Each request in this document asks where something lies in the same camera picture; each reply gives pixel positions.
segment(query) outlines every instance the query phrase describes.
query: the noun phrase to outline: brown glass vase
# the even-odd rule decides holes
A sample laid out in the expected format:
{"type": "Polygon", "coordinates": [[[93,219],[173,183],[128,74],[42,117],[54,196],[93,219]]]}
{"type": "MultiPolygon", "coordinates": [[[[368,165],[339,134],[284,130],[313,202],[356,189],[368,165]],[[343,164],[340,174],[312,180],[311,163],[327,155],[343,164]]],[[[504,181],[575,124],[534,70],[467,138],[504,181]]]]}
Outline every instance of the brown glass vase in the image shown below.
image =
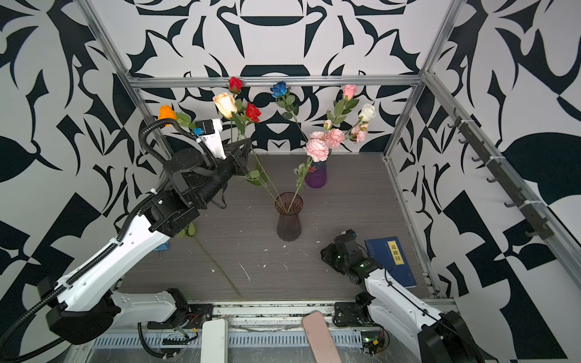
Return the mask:
{"type": "Polygon", "coordinates": [[[299,218],[299,213],[303,210],[303,199],[297,195],[293,200],[294,196],[295,194],[292,192],[280,194],[274,203],[279,214],[277,235],[286,242],[297,239],[303,232],[299,218]]]}

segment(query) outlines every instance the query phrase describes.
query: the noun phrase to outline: blue rose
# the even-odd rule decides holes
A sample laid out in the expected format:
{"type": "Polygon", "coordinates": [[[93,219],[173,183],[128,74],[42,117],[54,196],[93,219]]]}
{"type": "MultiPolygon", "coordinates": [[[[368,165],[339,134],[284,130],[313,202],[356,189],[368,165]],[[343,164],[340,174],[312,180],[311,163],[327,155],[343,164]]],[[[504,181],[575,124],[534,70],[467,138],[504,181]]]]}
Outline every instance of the blue rose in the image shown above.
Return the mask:
{"type": "Polygon", "coordinates": [[[286,94],[286,83],[284,81],[280,81],[279,83],[275,84],[274,87],[270,89],[272,92],[272,97],[279,98],[286,94]]]}

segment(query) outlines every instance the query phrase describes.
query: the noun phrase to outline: vase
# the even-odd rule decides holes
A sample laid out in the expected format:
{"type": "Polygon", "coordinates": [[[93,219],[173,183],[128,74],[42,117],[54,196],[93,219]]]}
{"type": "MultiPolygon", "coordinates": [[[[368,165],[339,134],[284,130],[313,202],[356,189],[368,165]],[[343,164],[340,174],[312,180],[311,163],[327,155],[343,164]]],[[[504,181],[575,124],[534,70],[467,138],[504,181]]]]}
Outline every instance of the vase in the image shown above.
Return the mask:
{"type": "Polygon", "coordinates": [[[312,162],[311,168],[315,168],[315,170],[307,173],[304,183],[315,189],[325,185],[327,183],[327,161],[312,162]]]}
{"type": "Polygon", "coordinates": [[[294,196],[292,192],[282,193],[274,203],[279,214],[277,235],[286,242],[297,239],[303,232],[299,218],[299,213],[303,209],[303,199],[297,195],[293,200],[294,196]]]}

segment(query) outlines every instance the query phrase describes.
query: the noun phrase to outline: robotic arm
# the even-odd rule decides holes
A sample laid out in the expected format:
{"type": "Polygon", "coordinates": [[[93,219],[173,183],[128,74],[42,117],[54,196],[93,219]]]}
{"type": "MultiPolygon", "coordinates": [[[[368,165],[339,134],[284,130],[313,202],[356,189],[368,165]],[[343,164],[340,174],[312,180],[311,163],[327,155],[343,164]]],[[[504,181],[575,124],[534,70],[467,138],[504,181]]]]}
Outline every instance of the robotic arm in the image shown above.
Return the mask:
{"type": "Polygon", "coordinates": [[[362,321],[389,330],[422,363],[484,363],[464,320],[418,299],[372,258],[365,258],[351,229],[321,250],[321,259],[360,285],[356,298],[362,321]]]}
{"type": "Polygon", "coordinates": [[[247,174],[251,141],[222,146],[218,134],[221,129],[220,120],[205,120],[197,121],[196,128],[188,133],[175,120],[165,118],[139,133],[142,148],[162,163],[165,176],[161,185],[129,213],[117,237],[87,262],[57,281],[47,278],[38,285],[41,301],[0,338],[0,362],[28,360],[65,340],[86,343],[111,326],[153,321],[176,328],[184,323],[189,305],[177,289],[156,294],[122,294],[110,288],[146,254],[197,218],[199,209],[207,209],[208,203],[226,208],[223,194],[224,205],[214,198],[220,190],[226,190],[233,175],[247,174]],[[166,124],[196,141],[209,163],[196,148],[180,150],[170,160],[153,150],[146,138],[166,124]],[[52,307],[46,315],[49,328],[60,338],[20,357],[7,357],[4,350],[8,340],[45,305],[52,307]]]}

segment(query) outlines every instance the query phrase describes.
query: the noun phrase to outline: white rose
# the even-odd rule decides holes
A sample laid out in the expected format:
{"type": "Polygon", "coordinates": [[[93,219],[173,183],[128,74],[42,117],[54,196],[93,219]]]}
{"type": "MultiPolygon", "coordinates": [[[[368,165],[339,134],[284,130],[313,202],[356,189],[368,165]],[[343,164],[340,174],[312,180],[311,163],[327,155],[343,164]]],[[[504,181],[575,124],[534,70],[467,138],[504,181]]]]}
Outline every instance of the white rose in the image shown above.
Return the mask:
{"type": "Polygon", "coordinates": [[[375,106],[366,103],[363,105],[361,111],[359,111],[359,117],[361,117],[362,122],[369,122],[376,115],[375,106]]]}
{"type": "Polygon", "coordinates": [[[236,108],[236,105],[234,104],[234,97],[231,94],[225,92],[214,96],[212,100],[214,100],[216,107],[218,107],[218,111],[220,111],[220,113],[227,119],[232,118],[232,112],[238,112],[238,108],[236,108]]]}

